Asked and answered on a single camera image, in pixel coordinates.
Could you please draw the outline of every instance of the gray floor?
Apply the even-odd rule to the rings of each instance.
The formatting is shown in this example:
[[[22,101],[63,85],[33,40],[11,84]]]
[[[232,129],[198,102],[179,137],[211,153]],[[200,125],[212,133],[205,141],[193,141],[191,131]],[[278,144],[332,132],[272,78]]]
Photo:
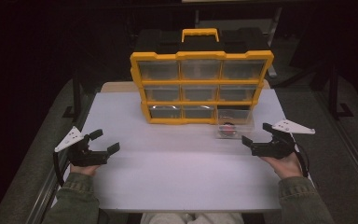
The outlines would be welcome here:
[[[288,66],[296,43],[294,39],[274,40],[272,51],[278,76],[268,78],[270,84],[286,80],[300,71]],[[339,129],[342,127],[352,146],[358,149],[358,96],[350,83],[339,80],[338,100],[350,107],[354,117],[335,121],[326,113],[325,94],[311,91],[308,87],[310,80],[311,76],[305,77],[286,89],[277,89],[277,94],[288,119],[317,132],[312,136],[296,134],[295,138],[308,152],[312,180],[334,220],[343,224],[358,223],[358,163],[349,150],[351,144],[341,138]],[[0,223],[35,223],[41,218],[32,211],[40,207],[38,205],[48,203],[38,198],[41,193],[54,193],[43,187],[48,181],[47,176],[51,175],[53,148],[74,125],[71,119],[62,118],[63,111],[72,103],[72,83],[69,82],[57,96],[1,203]],[[128,218],[127,214],[111,216],[115,223],[126,223]],[[281,223],[279,212],[265,214],[265,220],[267,224]]]

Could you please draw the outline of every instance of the storage organizer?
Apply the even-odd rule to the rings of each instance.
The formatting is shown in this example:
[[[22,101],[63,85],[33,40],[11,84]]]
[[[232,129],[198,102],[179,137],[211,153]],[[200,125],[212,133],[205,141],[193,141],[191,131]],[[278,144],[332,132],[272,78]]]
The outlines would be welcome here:
[[[131,75],[149,123],[240,128],[249,122],[272,60],[258,28],[143,30]]]

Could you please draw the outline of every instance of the dark background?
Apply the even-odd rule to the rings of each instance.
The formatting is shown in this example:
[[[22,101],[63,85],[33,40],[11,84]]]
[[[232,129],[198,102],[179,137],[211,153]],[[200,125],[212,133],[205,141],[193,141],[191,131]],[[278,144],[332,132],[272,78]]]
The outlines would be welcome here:
[[[301,38],[292,66],[306,69],[331,56],[358,90],[358,3],[317,2],[286,5],[275,37]],[[131,80],[129,58],[140,30],[193,27],[194,8],[117,8],[130,4],[137,2],[0,1],[0,201],[74,72],[91,92],[106,81]],[[263,17],[276,5],[270,6],[199,9],[202,20],[229,20]]]

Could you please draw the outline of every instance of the white table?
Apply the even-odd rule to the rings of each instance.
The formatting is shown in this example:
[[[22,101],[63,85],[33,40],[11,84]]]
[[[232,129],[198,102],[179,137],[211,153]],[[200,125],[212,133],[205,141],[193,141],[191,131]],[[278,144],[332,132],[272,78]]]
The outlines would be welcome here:
[[[120,212],[240,211],[280,209],[278,181],[268,164],[240,139],[217,139],[209,124],[148,124],[138,92],[101,92],[82,133],[103,129],[89,142],[121,150],[97,171],[95,195],[102,209]],[[274,90],[262,90],[250,138],[268,142],[262,123],[284,118]]]

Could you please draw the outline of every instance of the small box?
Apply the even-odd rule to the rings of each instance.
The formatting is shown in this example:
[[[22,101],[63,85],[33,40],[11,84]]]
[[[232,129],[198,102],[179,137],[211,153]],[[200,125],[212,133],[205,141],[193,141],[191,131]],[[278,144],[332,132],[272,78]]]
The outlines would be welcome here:
[[[252,110],[248,106],[218,106],[218,138],[241,138],[254,129]]]
[[[185,119],[212,119],[214,106],[212,105],[184,105]]]
[[[256,85],[220,85],[219,101],[250,101]]]
[[[220,73],[220,61],[215,59],[182,60],[183,79],[217,79]]]
[[[145,94],[148,101],[179,101],[179,85],[147,85]]]
[[[177,61],[144,61],[138,62],[142,80],[178,79]]]
[[[215,101],[217,85],[182,85],[184,101]]]
[[[222,79],[259,78],[265,60],[225,60]]]
[[[152,119],[179,119],[181,109],[179,105],[151,105],[149,106]]]

